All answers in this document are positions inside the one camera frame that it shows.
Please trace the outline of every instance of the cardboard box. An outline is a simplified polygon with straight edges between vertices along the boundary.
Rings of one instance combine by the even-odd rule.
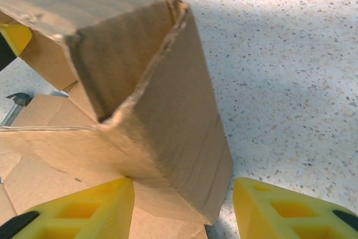
[[[69,93],[36,96],[1,142],[89,186],[130,176],[151,214],[215,222],[232,159],[187,3],[1,0],[0,18],[33,30],[21,58]]]

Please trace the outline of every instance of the terrazzo floor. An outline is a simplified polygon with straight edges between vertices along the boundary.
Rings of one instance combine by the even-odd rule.
[[[358,213],[358,0],[192,4],[234,159],[245,176]],[[52,91],[17,60],[0,96]],[[0,99],[0,117],[11,108]],[[210,238],[238,238],[232,185]]]

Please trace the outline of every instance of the folded cardboard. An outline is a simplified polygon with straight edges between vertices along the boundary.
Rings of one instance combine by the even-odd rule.
[[[159,217],[215,222],[232,159],[187,3],[0,0],[0,19],[30,27],[21,58],[69,93],[36,97],[1,142],[89,186],[130,176]]]
[[[25,210],[88,186],[43,161],[0,150],[0,225]],[[208,239],[204,225],[154,217],[135,208],[129,239]]]

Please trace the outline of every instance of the yellow plastic part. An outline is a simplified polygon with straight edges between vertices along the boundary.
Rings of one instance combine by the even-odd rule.
[[[32,39],[31,30],[24,25],[0,24],[0,33],[16,56],[19,56]]]
[[[13,239],[128,239],[133,207],[132,179],[114,180],[29,209],[40,215]]]
[[[333,210],[336,204],[244,177],[234,183],[240,239],[353,239],[358,232]]]

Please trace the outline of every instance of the brown cardboard panel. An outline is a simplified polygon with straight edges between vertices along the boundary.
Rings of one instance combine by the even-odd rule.
[[[4,184],[0,184],[0,212],[0,225],[16,216],[16,212],[11,204],[9,196],[7,195]]]
[[[93,124],[96,124],[94,120],[72,103],[70,99],[66,99],[63,106],[49,121],[47,126],[86,126]]]
[[[87,187],[75,177],[28,157],[21,159],[4,184],[17,214]]]
[[[65,102],[60,96],[36,95],[11,126],[47,126]]]
[[[57,97],[50,107],[43,100],[22,113],[23,127],[0,128],[2,142],[89,186],[130,176],[136,205],[157,216],[215,222],[232,159],[187,4],[2,0],[0,11],[59,44],[83,86],[76,93],[72,82],[69,99]],[[52,68],[61,81],[54,70],[64,61],[54,52],[55,64],[35,69]],[[26,127],[39,121],[30,114],[58,126]]]

